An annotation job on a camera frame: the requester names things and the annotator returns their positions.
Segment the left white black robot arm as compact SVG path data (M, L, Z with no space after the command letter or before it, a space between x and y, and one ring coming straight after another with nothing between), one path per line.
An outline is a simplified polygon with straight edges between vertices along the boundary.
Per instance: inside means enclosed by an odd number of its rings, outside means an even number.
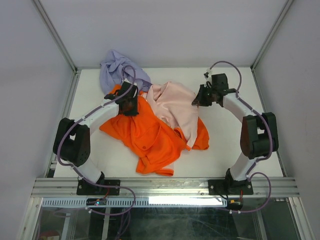
M72 168L87 182L93 194L102 193L105 182L103 172L91 160L91 135L114 117L137 116L138 93L134 83L125 81L88 113L76 119L65 117L59 122L52 151L60 165Z

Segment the orange jacket with pink lining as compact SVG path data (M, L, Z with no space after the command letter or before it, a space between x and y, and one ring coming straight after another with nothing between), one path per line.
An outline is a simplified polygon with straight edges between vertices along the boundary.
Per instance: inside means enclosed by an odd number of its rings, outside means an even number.
M137 97L136 116L119 114L99 129L138 156L136 172L171 177L184 150L207 150L210 136L193 105L196 94L179 82L153 84Z

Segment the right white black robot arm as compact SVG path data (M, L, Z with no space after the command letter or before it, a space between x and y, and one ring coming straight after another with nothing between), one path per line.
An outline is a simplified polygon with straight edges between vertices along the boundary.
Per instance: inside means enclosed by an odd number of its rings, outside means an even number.
M277 119L272 112L259 113L241 98L239 90L229 88L226 74L213 74L199 86L193 106L209 107L213 103L231 112L241 123L240 149L235 164L226 172L223 187L230 194L241 189L250 172L279 148Z

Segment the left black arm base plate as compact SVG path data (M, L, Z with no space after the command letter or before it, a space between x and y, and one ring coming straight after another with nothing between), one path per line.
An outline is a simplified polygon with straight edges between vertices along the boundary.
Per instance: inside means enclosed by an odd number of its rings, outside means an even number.
M78 196L118 196L120 194L119 179L104 179L99 184L108 187L95 186L81 179L78 181L76 194Z

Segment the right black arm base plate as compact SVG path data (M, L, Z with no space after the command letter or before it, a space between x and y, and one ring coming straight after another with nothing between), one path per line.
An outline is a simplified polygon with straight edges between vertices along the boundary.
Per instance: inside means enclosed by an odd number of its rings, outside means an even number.
M209 179L208 180L209 195L244 195L250 196L254 194L252 184L247 180L231 181L226 179Z

